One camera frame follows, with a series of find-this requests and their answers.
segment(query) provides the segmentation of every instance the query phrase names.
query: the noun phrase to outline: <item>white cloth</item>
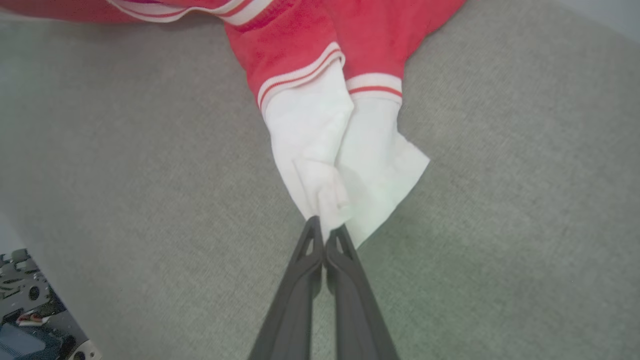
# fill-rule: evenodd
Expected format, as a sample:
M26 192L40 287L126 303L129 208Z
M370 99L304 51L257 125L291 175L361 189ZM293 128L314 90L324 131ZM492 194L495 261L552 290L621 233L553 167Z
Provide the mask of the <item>white cloth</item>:
M264 112L289 195L305 219L320 216L325 240L351 217L335 157L352 110L342 65L335 60L314 80L278 92Z
M398 102L380 98L353 102L336 163L353 209L347 230L358 247L409 194L429 158L398 133Z

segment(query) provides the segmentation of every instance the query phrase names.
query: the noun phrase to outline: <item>white ribbed trim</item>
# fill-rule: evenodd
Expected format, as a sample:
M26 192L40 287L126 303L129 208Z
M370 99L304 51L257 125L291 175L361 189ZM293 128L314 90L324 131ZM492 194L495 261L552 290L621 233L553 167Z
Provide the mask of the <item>white ribbed trim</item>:
M243 0L231 0L227 4L224 4L223 6L215 9L202 8L199 6L185 8L181 6L172 6L157 3L132 3L126 0L108 1L127 15L149 22L172 22L185 16L189 12L197 10L200 12L218 15L219 18L228 22L229 24L238 26L245 24L256 17L261 11L269 6L269 4L271 4L273 0L252 0L242 10L230 16L223 16L223 14L231 12L234 8L241 5L243 3Z
M368 86L384 86L386 88L391 88L399 93L402 93L401 78L389 74L383 74L380 72L372 72L369 74L354 76L353 78L347 80L346 83L348 90L354 90L357 88L364 88Z
M379 99L387 99L387 100L395 101L398 104L402 105L402 97L388 91L380 91L380 90L361 91L361 92L354 92L350 95L353 100L364 99L367 97L377 97Z
M390 150L394 155L390 166L373 183L362 185L364 198L352 199L354 215L346 226L356 249L387 221L429 165L429 158L400 134Z
M265 81L258 91L258 107L265 114L265 109L269 100L278 92L292 88L310 81L320 74L334 60L340 60L344 65L344 54L340 50L340 46L336 42L330 43L323 53L311 64L286 74L274 76Z
M266 9L272 1L273 0L253 0L239 12L228 17L221 16L220 18L231 25L242 25L256 17L260 12Z

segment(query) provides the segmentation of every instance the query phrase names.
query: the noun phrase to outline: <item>white stripe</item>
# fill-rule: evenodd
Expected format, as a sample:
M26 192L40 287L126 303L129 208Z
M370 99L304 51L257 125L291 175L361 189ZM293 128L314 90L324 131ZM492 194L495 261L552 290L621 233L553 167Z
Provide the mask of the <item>white stripe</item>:
M395 101L398 104L402 105L402 97L387 91L372 90L372 91L355 92L351 94L351 98L354 100L371 98L371 97L377 97L379 99L387 99L387 100Z
M175 13L180 10L186 9L182 6L171 6L165 4L144 4L144 3L130 3L123 0L115 0L116 3L121 5L127 10L144 13L147 15L164 15L166 13Z
M238 5L240 5L243 0L231 0L227 4L215 9L207 9L201 8L198 6L194 6L191 8L185 8L181 6L172 6L166 4L144 4L144 3L132 3L126 0L108 0L113 6L117 7L120 11L135 17L137 19L149 21L149 22L172 22L176 21L179 18L185 16L189 12L194 10L198 10L205 13L211 13L214 15L219 15L222 13L227 13L232 11ZM269 4L271 4L273 0L253 0L247 6L245 6L239 12L231 15L231 16L221 16L220 18L231 25L242 25L249 22L251 19L255 18L260 12L262 12ZM170 17L153 17L153 16L145 16L141 15L164 15L169 13L179 12L181 10L186 10L184 13L180 13Z
M312 75L316 72L319 72L321 70L323 70L329 63L331 63L333 60L339 58L340 61L342 62L342 64L344 64L344 54L341 51L336 51L335 53L333 53L331 55L331 58L327 58L327 56L329 56L329 54L334 51L334 50L340 50L340 46L338 45L338 43L336 42L332 42L330 43L326 49L322 52L322 54L320 55L320 57L318 57L318 59L316 59L314 62L312 62L311 64L303 67L302 69L298 69L292 72L288 72L286 74L282 74L282 75L277 75L274 76L271 79L268 79L267 81L265 81L262 86L260 86L260 90L258 91L258 106L260 106L260 100L262 99L264 92L271 87L274 84L277 83L281 83L284 81L291 81L293 79L298 79L298 78L307 78L309 75ZM271 93L273 90L276 90L277 88L280 88L281 86L284 86L285 88L290 88L292 86L297 86L299 85L298 83L299 81L291 81L289 83L286 84L281 84L278 86L274 86L272 89L269 90L269 93ZM264 109L266 107L266 103L267 103L267 99L265 97L264 101L262 102L262 109Z
M402 79L389 74L372 72L369 74L354 76L353 78L347 80L348 90L363 88L367 86L384 86L387 88L392 88L398 92L402 92Z
M228 17L220 17L231 25L242 25L256 17L262 12L273 0L253 0L249 5L245 6L238 13Z
M54 21L55 19L47 19L45 17L30 17L20 15L5 8L0 7L0 22L1 21Z
M231 10L235 9L238 5L240 5L240 3L242 2L243 0L231 0L228 3L224 4L223 6L211 10L211 13L220 14L220 13L230 12Z

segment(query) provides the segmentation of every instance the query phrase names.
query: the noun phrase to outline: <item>gray fabric surface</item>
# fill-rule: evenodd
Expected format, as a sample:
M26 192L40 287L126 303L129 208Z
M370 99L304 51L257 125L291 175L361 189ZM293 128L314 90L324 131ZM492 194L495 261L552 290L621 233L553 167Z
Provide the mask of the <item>gray fabric surface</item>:
M303 225L221 24L0 32L0 200L107 359L246 359ZM432 159L360 248L403 359L639 359L640 47L471 1L409 61ZM333 303L313 358L333 359Z

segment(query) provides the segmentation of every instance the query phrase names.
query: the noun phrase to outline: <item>fabric fold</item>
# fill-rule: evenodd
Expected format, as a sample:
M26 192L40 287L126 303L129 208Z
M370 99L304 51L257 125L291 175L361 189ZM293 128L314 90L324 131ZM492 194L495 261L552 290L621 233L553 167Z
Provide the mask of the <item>fabric fold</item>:
M103 24L140 21L136 17L127 15L106 0L0 0L0 20L11 18L14 20L54 19Z
M429 163L397 130L404 63L463 2L326 0L355 105L336 164L351 200L346 225L356 247L387 220Z
M292 200L305 218L320 215L325 238L351 216L335 158L353 103L321 0L110 1L147 21L174 21L194 10L224 20Z

